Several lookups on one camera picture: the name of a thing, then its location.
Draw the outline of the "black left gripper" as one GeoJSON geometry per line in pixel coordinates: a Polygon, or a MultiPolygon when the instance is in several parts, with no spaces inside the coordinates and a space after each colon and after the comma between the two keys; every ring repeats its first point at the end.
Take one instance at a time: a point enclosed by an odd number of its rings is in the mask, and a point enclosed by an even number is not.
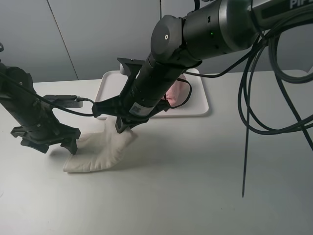
{"type": "Polygon", "coordinates": [[[21,137],[21,145],[46,153],[50,145],[60,143],[72,155],[78,147],[76,140],[81,132],[59,122],[52,108],[30,94],[0,95],[1,105],[20,124],[10,134],[21,137]]]}

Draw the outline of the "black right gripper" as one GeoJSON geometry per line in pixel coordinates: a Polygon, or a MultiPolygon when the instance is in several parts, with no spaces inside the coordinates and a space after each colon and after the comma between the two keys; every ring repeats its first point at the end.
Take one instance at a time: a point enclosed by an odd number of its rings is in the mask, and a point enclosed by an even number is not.
{"type": "Polygon", "coordinates": [[[131,75],[127,76],[119,95],[95,102],[92,113],[96,118],[102,114],[116,117],[115,129],[120,134],[128,127],[146,123],[154,115],[170,109],[169,102],[162,98],[185,68],[159,63],[152,57],[145,61],[117,60],[128,64],[131,75]]]}

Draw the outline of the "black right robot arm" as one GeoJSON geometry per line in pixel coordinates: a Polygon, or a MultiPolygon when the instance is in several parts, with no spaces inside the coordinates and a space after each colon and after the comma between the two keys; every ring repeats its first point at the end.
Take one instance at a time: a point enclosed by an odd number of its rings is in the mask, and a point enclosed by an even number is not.
{"type": "Polygon", "coordinates": [[[145,61],[119,60],[127,82],[118,96],[96,102],[93,115],[115,116],[118,133],[146,123],[169,109],[164,95],[186,70],[250,48],[260,31],[312,18],[310,0],[216,0],[182,18],[166,15],[153,29],[145,61]]]}

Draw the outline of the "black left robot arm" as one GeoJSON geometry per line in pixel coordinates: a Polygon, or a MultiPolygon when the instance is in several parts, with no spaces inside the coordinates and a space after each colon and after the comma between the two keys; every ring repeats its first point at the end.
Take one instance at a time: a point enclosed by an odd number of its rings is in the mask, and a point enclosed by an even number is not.
{"type": "Polygon", "coordinates": [[[20,124],[11,131],[21,137],[21,145],[46,153],[60,144],[71,154],[77,152],[81,132],[59,122],[53,113],[55,104],[37,95],[29,73],[18,67],[0,64],[0,104],[20,124]]]}

